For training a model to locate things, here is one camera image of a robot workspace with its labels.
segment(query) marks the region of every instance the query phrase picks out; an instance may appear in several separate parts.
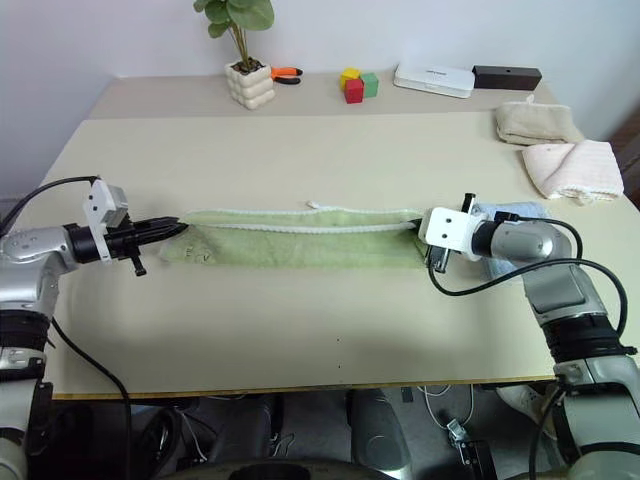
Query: black cable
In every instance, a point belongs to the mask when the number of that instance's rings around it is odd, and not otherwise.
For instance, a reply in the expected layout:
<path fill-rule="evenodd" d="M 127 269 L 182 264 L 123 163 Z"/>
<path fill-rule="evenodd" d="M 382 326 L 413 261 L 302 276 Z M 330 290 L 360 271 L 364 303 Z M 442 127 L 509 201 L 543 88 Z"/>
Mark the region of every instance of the black cable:
<path fill-rule="evenodd" d="M 209 433 L 212 433 L 215 438 L 218 438 L 218 432 L 216 431 L 215 428 L 213 428 L 211 425 L 209 425 L 208 423 L 206 423 L 204 420 L 200 420 L 198 417 L 194 417 L 193 415 L 191 415 L 190 413 L 186 413 L 186 412 L 182 412 L 184 414 L 185 417 L 187 417 L 189 420 L 193 420 L 194 422 L 196 422 L 198 425 L 200 425 L 201 427 L 204 427 Z"/>
<path fill-rule="evenodd" d="M 62 331 L 62 328 L 60 328 L 60 325 L 58 324 L 55 318 L 51 319 L 51 325 L 53 325 L 53 328 L 56 330 L 60 338 L 62 338 L 62 340 L 64 340 L 64 342 L 67 345 L 69 345 L 69 348 L 71 348 L 71 350 L 76 352 L 84 360 L 86 360 L 88 363 L 93 365 L 97 370 L 100 371 L 100 373 L 108 377 L 109 380 L 111 380 L 115 384 L 115 386 L 118 387 L 118 390 L 120 390 L 120 394 L 122 395 L 122 403 L 125 408 L 124 418 L 125 418 L 125 431 L 126 431 L 126 438 L 125 438 L 126 450 L 125 450 L 125 461 L 124 461 L 124 468 L 125 468 L 124 478 L 126 480 L 130 480 L 131 479 L 131 399 L 129 398 L 129 393 L 127 392 L 127 389 L 124 388 L 124 385 L 118 379 L 118 377 L 116 377 L 113 373 L 111 373 L 109 370 L 103 367 L 100 363 L 98 363 L 97 360 L 92 358 L 88 353 L 84 352 L 69 337 L 67 337 L 67 335 Z"/>
<path fill-rule="evenodd" d="M 430 248 L 427 250 L 427 259 L 429 258 L 429 253 L 430 253 Z M 587 267 L 595 268 L 596 270 L 604 273 L 609 278 L 609 280 L 611 280 L 613 285 L 616 287 L 616 290 L 618 291 L 618 296 L 620 297 L 620 319 L 618 320 L 618 327 L 616 328 L 616 332 L 618 333 L 619 337 L 622 336 L 622 334 L 624 333 L 624 329 L 627 326 L 627 311 L 629 308 L 629 301 L 627 299 L 627 292 L 625 292 L 624 287 L 620 282 L 620 279 L 618 279 L 618 277 L 616 277 L 616 275 L 607 267 L 604 267 L 599 263 L 592 262 L 591 260 L 584 260 L 581 258 L 557 258 L 554 260 L 544 260 L 542 262 L 534 263 L 532 265 L 527 265 L 526 267 L 518 268 L 513 272 L 502 275 L 501 277 L 493 279 L 487 283 L 483 283 L 482 285 L 479 285 L 477 287 L 469 288 L 467 290 L 458 290 L 458 291 L 447 290 L 442 285 L 440 285 L 440 283 L 435 277 L 435 273 L 433 271 L 433 265 L 431 265 L 431 263 L 428 260 L 427 260 L 427 263 L 428 263 L 427 271 L 429 272 L 429 278 L 431 279 L 433 286 L 436 287 L 436 289 L 439 290 L 441 293 L 444 293 L 445 295 L 449 295 L 450 297 L 461 297 L 464 295 L 471 295 L 472 293 L 481 292 L 482 290 L 486 290 L 487 288 L 494 287 L 503 282 L 506 282 L 507 280 L 511 280 L 514 277 L 523 275 L 528 272 L 532 272 L 534 270 L 538 270 L 539 268 L 543 268 L 543 267 L 551 267 L 553 265 L 567 265 L 567 264 L 586 265 Z"/>
<path fill-rule="evenodd" d="M 93 183 L 98 178 L 100 178 L 100 177 L 97 177 L 97 176 L 69 177 L 69 178 L 63 178 L 63 179 L 60 179 L 60 180 L 56 180 L 54 182 L 47 183 L 46 185 L 42 185 L 41 187 L 36 188 L 31 193 L 25 195 L 25 197 L 22 198 L 15 205 L 15 207 L 13 207 L 11 209 L 11 211 L 9 211 L 9 213 L 4 218 L 4 220 L 2 220 L 2 222 L 0 222 L 0 238 L 2 238 L 3 236 L 5 236 L 7 234 L 8 230 L 9 230 L 9 226 L 11 225 L 11 222 L 15 219 L 15 217 L 17 217 L 20 214 L 22 209 L 27 205 L 27 203 L 29 203 L 29 201 L 31 201 L 31 199 L 33 197 L 41 194 L 45 190 L 49 190 L 50 188 L 57 187 L 58 185 L 64 185 L 65 183 L 73 183 L 73 182 L 89 182 L 89 183 Z"/>
<path fill-rule="evenodd" d="M 531 449 L 529 450 L 529 480 L 536 480 L 536 458 L 538 456 L 538 444 L 542 438 L 542 432 L 544 431 L 544 424 L 547 422 L 553 406 L 560 400 L 560 397 L 564 395 L 564 390 L 561 387 L 554 392 L 551 400 L 547 404 L 544 412 L 542 412 L 542 418 L 536 429 L 536 433 L 531 441 Z"/>
<path fill-rule="evenodd" d="M 525 221 L 525 222 L 551 223 L 553 225 L 558 225 L 560 227 L 566 228 L 567 230 L 569 230 L 571 232 L 571 234 L 573 235 L 573 238 L 576 241 L 576 258 L 582 258 L 582 249 L 583 249 L 582 248 L 582 237 L 578 233 L 578 230 L 576 230 L 572 225 L 568 224 L 567 222 L 563 222 L 562 220 L 554 220 L 552 218 L 520 217 L 519 220 L 522 220 L 522 221 Z"/>

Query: green block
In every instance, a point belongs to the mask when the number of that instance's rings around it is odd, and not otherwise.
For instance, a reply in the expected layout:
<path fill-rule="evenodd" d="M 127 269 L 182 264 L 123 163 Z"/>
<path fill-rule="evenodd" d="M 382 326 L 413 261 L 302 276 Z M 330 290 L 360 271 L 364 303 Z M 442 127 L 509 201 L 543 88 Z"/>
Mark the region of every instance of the green block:
<path fill-rule="evenodd" d="M 360 80 L 364 83 L 365 98 L 375 97 L 378 94 L 378 77 L 375 73 L 363 73 Z"/>

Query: white router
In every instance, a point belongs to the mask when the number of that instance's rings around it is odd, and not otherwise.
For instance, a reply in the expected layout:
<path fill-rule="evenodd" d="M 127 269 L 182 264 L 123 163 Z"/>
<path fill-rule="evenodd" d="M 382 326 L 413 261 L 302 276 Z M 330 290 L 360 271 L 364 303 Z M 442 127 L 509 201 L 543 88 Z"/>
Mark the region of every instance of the white router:
<path fill-rule="evenodd" d="M 450 97 L 469 98 L 476 76 L 469 70 L 451 67 L 420 67 L 401 63 L 394 85 Z"/>

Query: red block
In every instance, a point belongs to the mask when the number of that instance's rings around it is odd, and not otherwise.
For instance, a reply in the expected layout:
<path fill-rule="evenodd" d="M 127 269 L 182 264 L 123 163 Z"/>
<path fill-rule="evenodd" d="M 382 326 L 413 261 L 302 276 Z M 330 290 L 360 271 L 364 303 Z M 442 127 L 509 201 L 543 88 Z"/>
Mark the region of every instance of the red block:
<path fill-rule="evenodd" d="M 359 78 L 347 80 L 344 85 L 344 98 L 347 103 L 361 103 L 364 97 L 364 82 Z"/>

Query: cable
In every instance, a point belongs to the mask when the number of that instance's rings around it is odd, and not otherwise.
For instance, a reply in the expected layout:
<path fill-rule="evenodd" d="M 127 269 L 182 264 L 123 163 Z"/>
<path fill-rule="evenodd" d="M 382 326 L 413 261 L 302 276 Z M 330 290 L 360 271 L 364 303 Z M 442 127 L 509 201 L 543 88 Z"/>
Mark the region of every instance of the cable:
<path fill-rule="evenodd" d="M 429 397 L 430 396 L 441 396 L 444 395 L 447 391 L 449 391 L 449 389 L 451 388 L 451 385 L 449 385 L 448 387 L 446 387 L 442 392 L 439 392 L 437 395 L 433 395 L 433 394 L 429 394 L 426 389 L 425 390 L 421 390 L 420 387 L 418 387 L 418 390 L 420 390 L 423 394 L 424 394 L 424 401 L 427 404 L 427 410 L 429 411 L 429 415 L 431 416 L 431 419 L 434 421 L 434 423 L 440 427 L 442 430 L 448 430 L 448 428 L 446 427 L 446 425 L 442 425 L 438 419 L 436 418 L 436 416 L 433 414 L 433 410 L 431 410 L 431 403 L 429 402 Z M 467 418 L 465 418 L 462 423 L 460 424 L 461 426 L 465 426 L 467 423 L 469 423 L 469 420 L 471 420 L 471 417 L 473 416 L 473 411 L 475 410 L 475 400 L 474 400 L 474 392 L 473 392 L 473 383 L 469 384 L 469 395 L 471 398 L 471 405 L 469 407 L 469 413 L 467 415 Z"/>
<path fill-rule="evenodd" d="M 91 357 L 88 353 L 84 352 L 78 345 L 76 345 L 67 335 L 62 331 L 62 328 L 58 324 L 55 318 L 51 318 L 51 325 L 58 333 L 60 338 L 66 343 L 71 350 L 76 352 L 80 357 L 82 357 L 85 361 L 93 365 L 100 373 L 109 378 L 118 390 L 120 391 L 120 395 L 122 395 L 122 403 L 125 409 L 125 460 L 124 460 L 124 478 L 126 480 L 131 479 L 131 399 L 129 398 L 129 393 L 127 389 L 124 388 L 122 382 L 116 377 L 113 373 L 103 367 L 97 360 Z"/>
<path fill-rule="evenodd" d="M 420 390 L 422 393 L 424 393 L 425 395 L 428 395 L 430 397 L 441 397 L 442 395 L 444 395 L 445 393 L 447 393 L 449 390 L 451 390 L 451 385 L 446 385 L 441 391 L 437 392 L 437 393 L 433 393 L 433 392 L 429 392 L 427 390 L 427 386 L 425 385 L 424 387 L 417 387 L 418 390 Z"/>
<path fill-rule="evenodd" d="M 464 295 L 471 295 L 473 293 L 481 292 L 482 290 L 486 290 L 487 288 L 499 285 L 519 275 L 533 272 L 534 270 L 538 270 L 539 268 L 551 267 L 553 265 L 567 265 L 567 264 L 586 265 L 587 267 L 594 268 L 599 272 L 604 273 L 609 278 L 609 280 L 611 280 L 613 285 L 616 287 L 616 290 L 618 291 L 618 296 L 620 297 L 620 319 L 618 320 L 618 326 L 616 328 L 616 332 L 618 333 L 618 336 L 621 337 L 622 334 L 624 333 L 625 327 L 627 326 L 627 312 L 629 309 L 627 292 L 625 292 L 624 287 L 620 282 L 620 279 L 616 277 L 616 275 L 611 270 L 609 270 L 607 267 L 600 265 L 599 263 L 592 262 L 591 260 L 584 260 L 581 258 L 557 258 L 554 260 L 544 260 L 542 262 L 534 263 L 532 265 L 527 265 L 526 267 L 518 268 L 513 272 L 502 275 L 501 277 L 493 279 L 487 283 L 483 283 L 482 285 L 479 285 L 477 287 L 469 288 L 467 290 L 458 290 L 458 291 L 447 290 L 446 288 L 444 288 L 440 284 L 440 282 L 438 282 L 438 280 L 436 279 L 433 266 L 431 264 L 427 266 L 427 271 L 429 272 L 429 278 L 431 279 L 433 286 L 436 287 L 438 291 L 440 291 L 441 293 L 444 293 L 445 295 L 449 295 L 450 297 L 461 297 Z"/>
<path fill-rule="evenodd" d="M 578 233 L 578 230 L 576 230 L 572 225 L 568 224 L 567 222 L 563 222 L 561 220 L 554 220 L 552 218 L 535 218 L 535 217 L 519 217 L 518 220 L 521 220 L 524 222 L 545 222 L 545 223 L 551 223 L 553 225 L 559 225 L 560 227 L 566 228 L 571 232 L 571 234 L 573 235 L 573 238 L 576 241 L 576 258 L 582 258 L 582 250 L 583 250 L 582 237 Z"/>
<path fill-rule="evenodd" d="M 464 421 L 460 424 L 463 427 L 469 423 L 469 420 L 471 420 L 471 417 L 473 417 L 473 410 L 475 409 L 475 400 L 474 400 L 474 395 L 473 395 L 473 383 L 469 384 L 469 393 L 471 395 L 471 407 L 469 408 L 469 415 L 467 415 L 467 418 L 464 419 Z"/>
<path fill-rule="evenodd" d="M 34 191 L 32 191 L 31 193 L 25 195 L 16 205 L 15 207 L 13 207 L 9 213 L 7 213 L 7 216 L 4 218 L 4 220 L 2 220 L 2 222 L 0 222 L 0 238 L 2 238 L 3 236 L 5 236 L 9 230 L 9 226 L 11 225 L 11 222 L 15 219 L 15 217 L 17 217 L 20 212 L 22 211 L 22 209 L 27 205 L 27 203 L 29 203 L 31 201 L 31 199 L 33 199 L 35 196 L 41 194 L 42 192 L 44 192 L 45 190 L 49 190 L 50 188 L 53 187 L 57 187 L 58 185 L 64 185 L 65 183 L 74 183 L 74 182 L 89 182 L 89 183 L 93 183 L 95 182 L 98 178 L 97 176 L 86 176 L 86 177 L 69 177 L 69 178 L 63 178 L 60 180 L 56 180 L 54 182 L 51 183 L 47 183 L 46 185 L 42 185 L 41 187 L 36 188 Z"/>
<path fill-rule="evenodd" d="M 189 433 L 191 433 L 191 437 L 193 438 L 193 443 L 196 446 L 196 450 L 198 451 L 198 455 L 200 456 L 200 459 L 203 462 L 206 462 L 207 456 L 204 453 L 202 453 L 202 450 L 200 450 L 200 442 L 198 442 L 198 437 L 196 437 L 196 434 L 194 433 L 193 428 L 191 428 L 191 422 L 189 422 L 189 419 L 184 413 L 180 411 L 178 411 L 178 413 L 182 416 L 184 423 L 187 425 L 187 428 L 189 429 Z"/>
<path fill-rule="evenodd" d="M 296 435 L 295 433 L 289 433 L 287 435 L 285 435 L 284 437 L 282 437 L 280 440 L 278 440 L 275 444 L 275 448 L 273 450 L 273 453 L 271 454 L 272 457 L 275 457 L 278 455 L 278 452 L 280 451 L 280 447 L 282 446 L 282 444 L 284 443 L 284 441 L 290 438 L 289 442 L 287 443 L 287 446 L 284 449 L 284 457 L 286 457 L 289 454 L 289 448 L 291 447 L 291 445 L 293 445 L 296 441 Z"/>
<path fill-rule="evenodd" d="M 211 425 L 209 425 L 207 422 L 205 422 L 204 420 L 200 420 L 198 417 L 194 417 L 193 415 L 191 415 L 189 413 L 184 413 L 184 415 L 186 415 L 186 417 L 189 420 L 193 420 L 198 425 L 200 425 L 201 427 L 205 428 L 209 433 L 213 434 L 215 438 L 218 438 L 219 435 L 218 435 L 217 430 L 215 428 L 213 428 Z"/>
<path fill-rule="evenodd" d="M 189 448 L 189 444 L 187 443 L 187 439 L 184 438 L 184 428 L 180 428 L 180 440 L 182 440 L 182 445 L 184 445 L 185 451 L 189 453 L 190 448 Z"/>
<path fill-rule="evenodd" d="M 429 415 L 431 416 L 431 419 L 433 420 L 433 422 L 440 427 L 442 430 L 446 430 L 447 427 L 442 425 L 438 419 L 436 418 L 436 416 L 433 414 L 433 410 L 431 410 L 431 404 L 429 403 L 429 396 L 425 393 L 424 394 L 424 401 L 427 404 L 427 410 L 429 411 Z"/>
<path fill-rule="evenodd" d="M 536 480 L 536 458 L 538 455 L 538 444 L 540 443 L 540 439 L 542 438 L 542 432 L 544 431 L 544 424 L 547 422 L 549 415 L 551 414 L 551 410 L 553 406 L 564 397 L 565 391 L 558 387 L 558 389 L 554 392 L 551 400 L 547 404 L 542 412 L 542 418 L 540 423 L 538 424 L 538 428 L 536 429 L 536 433 L 531 442 L 531 449 L 529 450 L 529 480 Z"/>
<path fill-rule="evenodd" d="M 229 402 L 232 400 L 242 400 L 244 397 L 246 397 L 247 394 L 242 394 L 242 395 L 238 395 L 237 397 L 220 397 L 220 396 L 216 396 L 216 395 L 209 395 L 206 398 L 210 398 L 211 400 L 224 400 L 225 402 Z"/>

